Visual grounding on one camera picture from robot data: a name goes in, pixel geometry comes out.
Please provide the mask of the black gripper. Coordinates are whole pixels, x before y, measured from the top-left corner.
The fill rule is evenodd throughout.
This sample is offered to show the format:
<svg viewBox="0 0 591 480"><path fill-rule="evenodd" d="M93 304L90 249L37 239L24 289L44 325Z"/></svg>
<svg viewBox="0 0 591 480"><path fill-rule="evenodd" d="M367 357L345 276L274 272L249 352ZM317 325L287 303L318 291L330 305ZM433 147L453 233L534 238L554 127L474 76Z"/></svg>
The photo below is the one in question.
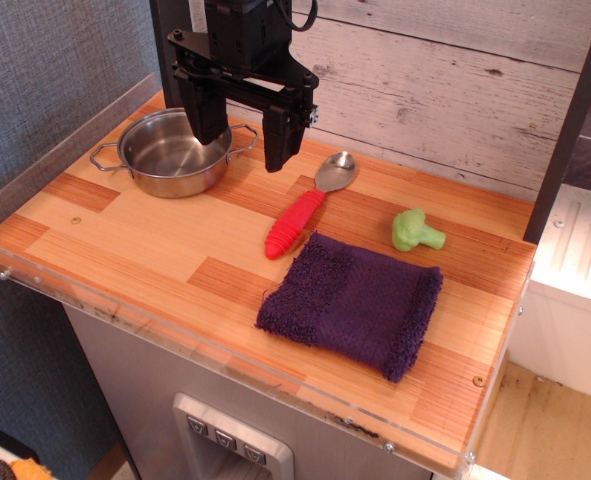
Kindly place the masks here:
<svg viewBox="0 0 591 480"><path fill-rule="evenodd" d="M168 35L173 65L191 130L202 145L226 130L228 98L263 114L265 168L280 171L300 150L305 127L318 120L317 77L290 54L292 35L309 30L318 14L311 3L302 25L290 1L206 1L206 31Z"/></svg>

